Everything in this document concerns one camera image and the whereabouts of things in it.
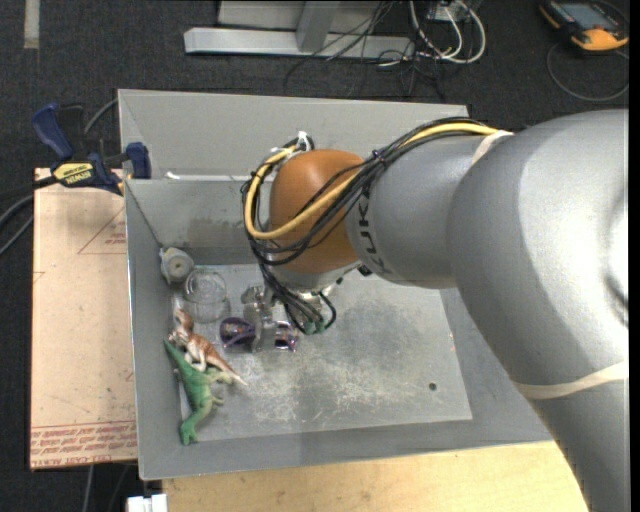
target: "dark carpet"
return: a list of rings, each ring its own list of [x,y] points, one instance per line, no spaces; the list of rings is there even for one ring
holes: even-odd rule
[[[629,16],[630,0],[610,3]],[[119,88],[466,104],[476,119],[515,131],[564,114],[625,107],[629,101],[628,91],[607,102],[583,101],[551,80],[545,62],[557,35],[533,0],[482,2],[478,15],[486,26],[485,55],[466,66],[434,69],[426,63],[421,71],[437,73],[438,80],[416,78],[410,94],[411,73],[400,66],[381,71],[351,59],[299,64],[300,59],[286,57],[185,55],[183,33],[211,25],[215,2],[42,0],[39,50],[24,49],[24,9],[24,1],[0,2],[0,193],[30,184],[32,170],[54,160],[31,127],[36,110],[51,101],[78,102],[92,114]],[[378,31],[407,30],[406,3],[397,2]],[[628,80],[629,61],[618,56],[584,57],[562,47],[557,58],[560,77],[582,95],[610,95]],[[97,123],[92,138],[96,144],[102,139],[107,153],[119,149],[114,112]],[[1,200],[0,212],[12,201]],[[0,246],[31,212],[23,209],[0,231]],[[79,511],[87,468],[28,469],[32,236],[27,230],[0,256],[0,511]],[[126,469],[96,467],[89,510],[107,509]],[[114,510],[125,496],[142,492],[135,468],[128,469]]]

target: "gray robot arm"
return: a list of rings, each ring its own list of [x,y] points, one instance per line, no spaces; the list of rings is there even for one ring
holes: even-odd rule
[[[345,220],[381,277],[456,286],[594,511],[630,510],[628,111],[403,155]]]

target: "toy dinosaur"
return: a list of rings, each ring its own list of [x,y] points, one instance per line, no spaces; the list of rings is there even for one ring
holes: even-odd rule
[[[188,363],[182,351],[178,350],[167,340],[164,346],[171,359],[178,367],[178,372],[184,386],[184,390],[191,406],[191,415],[180,425],[180,440],[185,446],[192,441],[198,441],[196,426],[206,418],[213,410],[214,405],[222,405],[224,400],[214,396],[211,392],[211,385],[214,382],[224,382],[231,384],[231,376],[217,368],[209,368],[201,372]]]
[[[188,363],[193,363],[194,367],[201,372],[205,371],[207,364],[215,366],[219,370],[225,371],[231,378],[240,384],[247,383],[238,375],[229,364],[220,357],[213,344],[204,336],[193,332],[193,318],[182,308],[177,308],[175,318],[179,325],[169,335],[169,339],[176,345],[182,346],[187,351],[185,359]]]

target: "wooden table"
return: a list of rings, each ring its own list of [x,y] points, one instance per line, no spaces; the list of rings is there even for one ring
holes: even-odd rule
[[[584,512],[553,442],[162,482],[170,512]]]

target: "cardboard sheet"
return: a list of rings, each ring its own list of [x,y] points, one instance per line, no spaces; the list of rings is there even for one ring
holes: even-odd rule
[[[124,199],[53,185],[34,208],[30,467],[133,460]]]

